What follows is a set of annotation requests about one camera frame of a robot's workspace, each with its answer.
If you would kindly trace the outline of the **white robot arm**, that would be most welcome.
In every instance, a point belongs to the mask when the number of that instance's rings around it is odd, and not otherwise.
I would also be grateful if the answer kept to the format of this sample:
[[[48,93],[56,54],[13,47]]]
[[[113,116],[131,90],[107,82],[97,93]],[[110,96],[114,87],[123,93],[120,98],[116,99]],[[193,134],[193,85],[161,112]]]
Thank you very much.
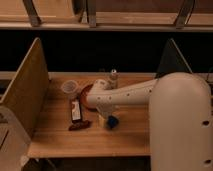
[[[211,90],[200,76],[176,72],[117,89],[99,79],[87,102],[106,117],[115,105],[148,105],[151,171],[213,171]]]

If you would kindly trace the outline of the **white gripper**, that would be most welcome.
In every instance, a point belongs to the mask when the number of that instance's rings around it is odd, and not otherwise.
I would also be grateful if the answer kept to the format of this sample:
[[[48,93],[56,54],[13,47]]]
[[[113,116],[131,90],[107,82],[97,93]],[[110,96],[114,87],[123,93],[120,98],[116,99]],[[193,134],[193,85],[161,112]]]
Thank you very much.
[[[100,115],[98,116],[99,126],[104,127],[105,125],[104,118],[108,118],[110,115],[112,115],[113,112],[115,111],[115,107],[113,105],[104,104],[104,105],[98,105],[97,110],[100,113]]]

